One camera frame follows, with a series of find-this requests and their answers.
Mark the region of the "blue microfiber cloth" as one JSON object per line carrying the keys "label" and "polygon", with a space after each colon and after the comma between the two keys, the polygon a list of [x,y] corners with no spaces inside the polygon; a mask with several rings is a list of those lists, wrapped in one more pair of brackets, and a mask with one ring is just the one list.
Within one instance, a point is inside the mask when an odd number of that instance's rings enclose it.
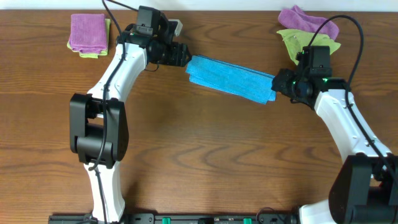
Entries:
{"label": "blue microfiber cloth", "polygon": [[271,90],[273,75],[240,65],[216,60],[203,55],[194,55],[186,72],[189,80],[197,85],[223,91],[266,104],[276,100]]}

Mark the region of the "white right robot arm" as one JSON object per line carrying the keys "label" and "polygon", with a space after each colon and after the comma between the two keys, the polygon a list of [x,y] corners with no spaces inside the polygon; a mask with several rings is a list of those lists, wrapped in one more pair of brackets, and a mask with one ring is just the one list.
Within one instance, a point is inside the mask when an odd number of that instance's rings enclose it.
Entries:
{"label": "white right robot arm", "polygon": [[272,90],[309,106],[335,141],[343,166],[328,199],[298,210],[300,223],[397,223],[397,156],[374,135],[342,78],[282,69]]}

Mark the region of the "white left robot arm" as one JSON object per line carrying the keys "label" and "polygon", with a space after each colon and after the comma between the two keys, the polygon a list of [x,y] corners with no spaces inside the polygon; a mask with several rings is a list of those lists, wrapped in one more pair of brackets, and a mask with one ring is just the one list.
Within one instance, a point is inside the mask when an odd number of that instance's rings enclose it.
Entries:
{"label": "white left robot arm", "polygon": [[149,63],[184,67],[191,58],[186,44],[124,32],[98,83],[72,96],[70,147],[90,178],[91,223],[119,223],[123,217],[119,171],[129,142],[125,102],[137,77]]}

